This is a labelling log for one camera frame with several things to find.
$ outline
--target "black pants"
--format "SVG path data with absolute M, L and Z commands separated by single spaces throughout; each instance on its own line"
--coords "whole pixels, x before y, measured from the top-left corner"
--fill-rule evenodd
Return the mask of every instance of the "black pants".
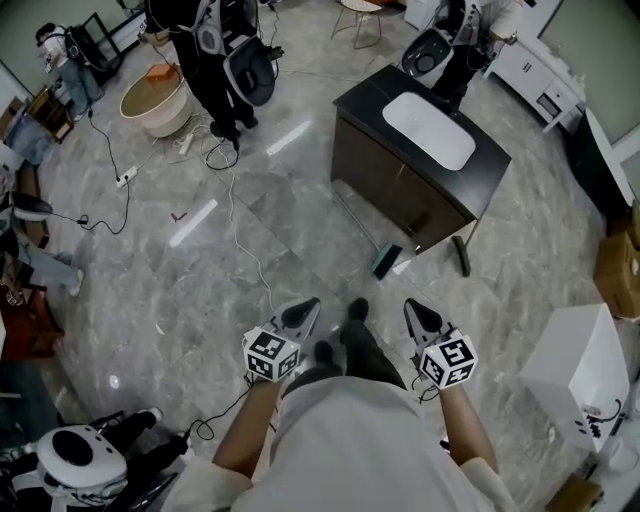
M 469 45 L 454 46 L 453 57 L 444 68 L 444 73 L 432 91 L 443 100 L 462 99 L 467 92 L 467 85 L 477 71 L 487 65 L 488 58 Z
M 176 36 L 173 41 L 191 92 L 222 132 L 233 132 L 236 119 L 253 117 L 253 107 L 240 98 L 229 83 L 222 67 L 224 55 L 211 55 L 202 50 L 196 52 L 190 34 L 186 38 Z
M 375 338 L 360 320 L 349 320 L 342 329 L 340 341 L 347 349 L 347 376 L 388 382 L 407 389 L 395 366 L 387 359 Z M 342 375 L 336 364 L 317 364 L 294 380 L 284 396 L 306 384 Z

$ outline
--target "person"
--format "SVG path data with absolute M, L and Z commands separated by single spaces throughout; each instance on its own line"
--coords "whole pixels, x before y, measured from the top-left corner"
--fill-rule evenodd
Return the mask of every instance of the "person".
M 271 465 L 259 482 L 251 478 L 280 382 L 251 388 L 213 462 L 191 459 L 163 512 L 515 510 L 463 388 L 440 392 L 449 455 L 365 326 L 368 311 L 363 298 L 349 306 L 340 334 L 345 376 L 321 341 L 316 366 L 285 390 Z
M 91 104 L 104 96 L 104 91 L 82 61 L 69 58 L 64 33 L 63 27 L 47 23 L 36 32 L 36 41 L 38 46 L 44 45 L 48 65 L 57 69 L 67 87 L 73 100 L 73 120 L 78 122 L 89 112 Z
M 29 239 L 15 215 L 15 198 L 12 196 L 16 195 L 15 192 L 5 193 L 0 199 L 0 253 L 6 253 L 36 272 L 63 284 L 69 295 L 77 297 L 84 281 L 84 271 L 56 259 Z M 3 256 L 0 256 L 0 260 L 4 267 Z
M 477 0 L 481 7 L 478 34 L 464 31 L 454 40 L 453 57 L 432 91 L 445 101 L 456 103 L 467 92 L 467 85 L 476 74 L 489 65 L 503 44 L 516 41 L 516 31 L 522 18 L 523 0 Z
M 145 0 L 147 26 L 143 38 L 154 47 L 163 46 L 171 40 L 191 92 L 214 119 L 211 132 L 236 146 L 240 136 L 236 120 L 246 128 L 254 128 L 258 120 L 253 114 L 253 107 L 229 83 L 223 68 L 225 56 L 201 50 L 195 35 L 180 28 L 191 27 L 195 23 L 199 4 L 199 0 Z

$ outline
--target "white sink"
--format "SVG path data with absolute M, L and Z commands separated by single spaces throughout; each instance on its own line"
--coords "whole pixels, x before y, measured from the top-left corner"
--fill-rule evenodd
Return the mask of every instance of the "white sink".
M 459 171 L 476 150 L 466 131 L 437 107 L 411 92 L 382 110 L 385 121 L 445 169 Z

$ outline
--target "marble floor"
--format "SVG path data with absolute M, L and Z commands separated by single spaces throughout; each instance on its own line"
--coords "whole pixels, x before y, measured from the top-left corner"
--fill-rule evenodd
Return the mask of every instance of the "marble floor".
M 401 17 L 387 16 L 384 39 L 355 51 L 353 31 L 330 39 L 337 4 L 285 0 L 277 7 L 275 44 L 286 55 L 275 95 L 257 110 L 260 125 L 243 132 L 234 167 L 233 222 L 240 242 L 259 258 L 274 304 L 311 295 L 322 300 L 318 336 L 341 321 L 352 299 L 367 297 L 370 326 L 406 379 L 415 370 L 405 362 L 412 342 L 404 300 L 446 308 L 478 350 L 480 365 L 466 388 L 495 443 L 506 483 L 523 511 L 541 510 L 586 453 L 560 436 L 549 441 L 551 423 L 517 375 L 553 308 L 600 302 L 591 276 L 605 234 L 570 172 L 560 132 L 543 135 L 538 118 L 504 84 L 476 77 L 461 109 L 513 161 L 469 243 L 472 275 L 461 277 L 445 241 L 377 282 L 369 272 L 374 249 L 332 198 L 331 102 L 398 62 L 416 31 Z M 261 15 L 269 38 L 273 14 L 261 9 Z M 63 219 L 48 221 L 49 249 L 70 253 L 87 275 L 79 297 L 52 285 L 50 301 L 67 333 L 60 361 L 89 412 L 155 405 L 165 412 L 167 427 L 179 430 L 221 412 L 245 389 L 242 333 L 261 324 L 270 309 L 256 264 L 237 249 L 229 225 L 232 175 L 208 169 L 198 157 L 201 143 L 206 149 L 213 141 L 196 139 L 187 155 L 194 158 L 181 162 L 173 139 L 153 144 L 120 117 L 127 87 L 155 62 L 160 58 L 149 47 L 128 54 L 93 117 L 111 138 L 120 172 L 153 153 L 131 184 L 126 228 L 113 236 L 103 227 L 88 233 Z M 311 125 L 303 135 L 267 154 L 305 121 Z M 219 155 L 212 161 L 224 164 Z M 87 119 L 52 151 L 39 174 L 45 198 L 59 213 L 121 225 L 126 192 L 115 187 L 104 138 Z M 377 239 L 407 246 L 371 206 L 345 187 L 341 192 Z M 212 213 L 170 247 L 178 226 L 171 214 L 192 216 L 211 199 L 218 202 Z M 620 329 L 635 369 L 637 331 Z M 110 386 L 113 375 L 117 389 Z M 437 400 L 425 407 L 431 428 L 442 432 Z M 211 455 L 231 419 L 215 423 L 216 439 L 196 442 L 196 451 Z

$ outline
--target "human arm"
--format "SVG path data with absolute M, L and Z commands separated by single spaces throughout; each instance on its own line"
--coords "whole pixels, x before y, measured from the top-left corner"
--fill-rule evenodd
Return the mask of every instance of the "human arm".
M 491 441 L 476 414 L 469 397 L 460 385 L 440 391 L 440 404 L 449 437 L 451 458 L 462 466 L 481 458 L 498 473 L 498 463 Z
M 254 384 L 218 446 L 213 457 L 216 466 L 253 476 L 279 393 L 279 382 Z
M 524 5 L 520 0 L 511 0 L 500 9 L 496 20 L 489 28 L 489 39 L 496 43 L 499 41 L 512 45 L 517 41 L 516 33 L 518 25 L 524 14 Z
M 52 66 L 56 66 L 58 61 L 62 58 L 61 45 L 57 41 L 58 36 L 52 35 L 48 39 L 45 39 L 43 46 L 49 55 L 49 62 Z

